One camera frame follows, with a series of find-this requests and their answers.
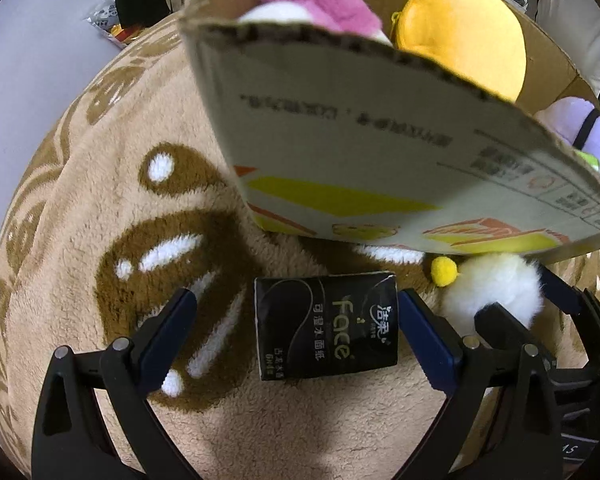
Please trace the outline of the yellow plush toy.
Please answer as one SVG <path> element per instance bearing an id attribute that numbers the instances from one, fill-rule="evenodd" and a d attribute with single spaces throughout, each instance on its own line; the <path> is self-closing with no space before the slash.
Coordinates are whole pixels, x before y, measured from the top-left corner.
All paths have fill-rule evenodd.
<path id="1" fill-rule="evenodd" d="M 502 0 L 408 0 L 392 16 L 394 45 L 515 102 L 526 78 L 524 32 Z"/>

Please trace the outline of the open cardboard box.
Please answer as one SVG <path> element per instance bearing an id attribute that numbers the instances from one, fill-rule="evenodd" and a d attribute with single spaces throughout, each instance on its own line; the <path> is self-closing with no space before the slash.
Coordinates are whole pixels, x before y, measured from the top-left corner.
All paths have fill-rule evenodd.
<path id="1" fill-rule="evenodd" d="M 507 102 L 375 40 L 245 22 L 258 1 L 186 0 L 178 24 L 259 226 L 447 255 L 600 249 L 600 174 L 534 119 L 592 91 L 530 18 Z"/>

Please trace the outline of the white black fluffy pompom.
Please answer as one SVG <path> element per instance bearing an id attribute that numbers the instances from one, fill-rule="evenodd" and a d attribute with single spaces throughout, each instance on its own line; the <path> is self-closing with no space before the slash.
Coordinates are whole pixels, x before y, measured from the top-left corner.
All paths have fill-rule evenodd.
<path id="1" fill-rule="evenodd" d="M 490 304 L 500 304 L 525 328 L 542 311 L 539 267 L 515 254 L 486 254 L 461 264 L 439 256 L 430 275 L 442 289 L 441 315 L 460 336 L 476 332 L 475 315 Z"/>

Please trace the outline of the purple haired plush doll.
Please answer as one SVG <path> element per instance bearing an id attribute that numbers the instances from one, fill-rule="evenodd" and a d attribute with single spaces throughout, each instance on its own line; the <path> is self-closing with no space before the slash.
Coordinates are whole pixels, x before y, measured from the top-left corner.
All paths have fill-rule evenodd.
<path id="1" fill-rule="evenodd" d="M 567 96 L 539 110 L 534 118 L 600 172 L 600 110 L 594 104 Z"/>

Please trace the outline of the beige patterned plush rug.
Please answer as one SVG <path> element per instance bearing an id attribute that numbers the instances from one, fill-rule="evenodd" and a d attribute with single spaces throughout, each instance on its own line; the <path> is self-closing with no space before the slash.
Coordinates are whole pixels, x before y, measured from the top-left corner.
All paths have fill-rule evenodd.
<path id="1" fill-rule="evenodd" d="M 173 15 L 76 98 L 32 159 L 0 237 L 0 434 L 30 477 L 38 400 L 56 348 L 134 336 L 180 288 L 197 300 L 186 341 L 147 401 L 195 479 L 400 479 L 445 400 L 399 322 L 395 366 L 260 377 L 258 278 L 390 272 L 441 315 L 430 264 L 515 254 L 598 299 L 600 249 L 546 261 L 447 255 L 267 230 L 216 142 Z M 530 332 L 556 368 L 588 362 L 569 315 L 542 292 Z M 106 391 L 96 400 L 122 462 L 140 468 Z M 498 393 L 486 392 L 454 463 L 479 455 Z"/>

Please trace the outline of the plastic bag with toys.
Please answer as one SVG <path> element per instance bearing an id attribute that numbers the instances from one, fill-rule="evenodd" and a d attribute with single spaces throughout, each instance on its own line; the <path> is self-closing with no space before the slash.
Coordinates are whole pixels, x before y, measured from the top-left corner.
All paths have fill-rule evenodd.
<path id="1" fill-rule="evenodd" d="M 143 26 L 123 26 L 116 0 L 98 0 L 84 15 L 84 21 L 93 26 L 118 48 L 124 49 L 140 36 Z"/>

